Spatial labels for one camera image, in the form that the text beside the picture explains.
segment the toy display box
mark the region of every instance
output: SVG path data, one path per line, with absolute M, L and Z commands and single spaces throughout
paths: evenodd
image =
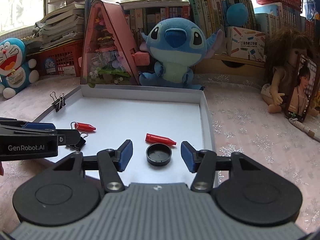
M 265 42 L 265 33 L 228 27 L 227 50 L 230 57 L 262 62 Z
M 81 84 L 139 84 L 138 49 L 120 4 L 92 5 L 83 49 Z

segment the doraemon's mouth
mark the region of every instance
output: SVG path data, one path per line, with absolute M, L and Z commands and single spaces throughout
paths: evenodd
M 17 55 L 11 56 L 9 58 L 7 58 L 1 65 L 0 68 L 3 70 L 10 70 L 14 67 L 14 65 L 16 64 L 17 61 Z

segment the binder clip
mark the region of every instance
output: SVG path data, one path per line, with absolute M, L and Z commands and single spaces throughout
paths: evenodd
M 66 98 L 64 97 L 64 94 L 61 94 L 59 98 L 56 97 L 56 92 L 51 92 L 50 97 L 53 99 L 52 105 L 55 107 L 56 112 L 58 112 L 63 106 L 66 105 Z
M 86 132 L 82 132 L 82 133 L 80 133 L 80 141 L 77 143 L 77 144 L 74 144 L 74 145 L 68 145 L 70 148 L 72 148 L 72 149 L 75 149 L 75 150 L 77 150 L 78 152 L 80 152 L 81 151 L 81 148 L 84 146 L 84 144 L 85 144 L 85 139 L 84 138 L 86 138 L 88 136 L 88 133 L 86 133 Z

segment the doraemon's hand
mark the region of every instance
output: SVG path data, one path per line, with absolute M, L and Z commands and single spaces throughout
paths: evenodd
M 164 67 L 161 65 L 160 62 L 157 61 L 157 62 L 155 63 L 155 73 L 156 73 L 156 75 L 157 75 L 158 77 L 163 77 L 164 72 L 165 72 Z
M 191 84 L 192 80 L 193 80 L 193 71 L 189 69 L 188 72 L 183 75 L 182 83 L 186 86 Z
M 34 68 L 37 65 L 37 61 L 35 59 L 31 59 L 28 61 L 29 68 Z

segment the red marker cap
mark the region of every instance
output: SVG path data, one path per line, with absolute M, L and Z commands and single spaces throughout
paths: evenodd
M 172 141 L 171 139 L 167 137 L 162 137 L 154 134 L 147 133 L 146 135 L 146 142 L 149 143 L 163 143 L 165 145 L 176 145 L 177 143 L 175 141 Z
M 92 132 L 96 130 L 96 128 L 93 127 L 91 124 L 80 123 L 80 122 L 73 122 L 73 123 L 75 124 L 75 129 L 80 131 Z

